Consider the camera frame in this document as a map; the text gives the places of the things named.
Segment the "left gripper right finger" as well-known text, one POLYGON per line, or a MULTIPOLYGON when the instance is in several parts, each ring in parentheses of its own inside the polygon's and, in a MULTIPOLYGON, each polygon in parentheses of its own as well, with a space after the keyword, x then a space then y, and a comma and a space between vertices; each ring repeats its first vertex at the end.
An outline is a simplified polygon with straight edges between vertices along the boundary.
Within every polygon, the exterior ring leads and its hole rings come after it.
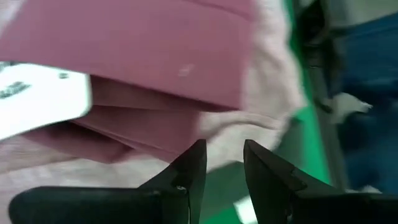
POLYGON ((246 183, 258 223, 397 223, 397 197, 347 193, 262 147, 244 143, 246 183))

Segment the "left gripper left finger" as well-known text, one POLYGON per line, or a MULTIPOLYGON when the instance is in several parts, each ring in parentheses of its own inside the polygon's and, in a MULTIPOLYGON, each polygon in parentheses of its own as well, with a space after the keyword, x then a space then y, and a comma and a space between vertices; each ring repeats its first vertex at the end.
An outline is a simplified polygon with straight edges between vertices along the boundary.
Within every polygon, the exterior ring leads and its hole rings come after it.
POLYGON ((199 139, 138 188, 35 187, 12 198, 9 218, 27 224, 199 224, 206 164, 206 141, 199 139))

